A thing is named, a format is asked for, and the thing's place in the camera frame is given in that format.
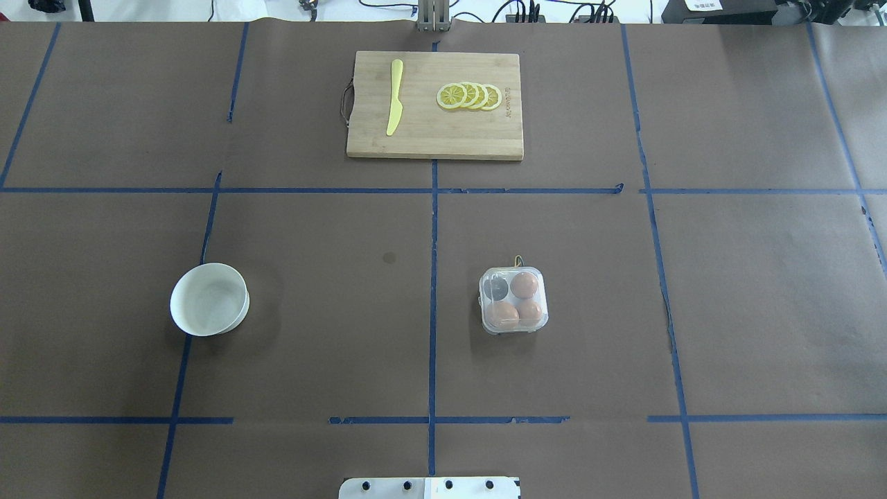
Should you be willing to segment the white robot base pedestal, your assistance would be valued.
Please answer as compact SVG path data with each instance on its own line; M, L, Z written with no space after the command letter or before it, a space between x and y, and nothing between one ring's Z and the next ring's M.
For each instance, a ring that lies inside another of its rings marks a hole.
M339 498L520 498L520 479L507 476L353 478Z

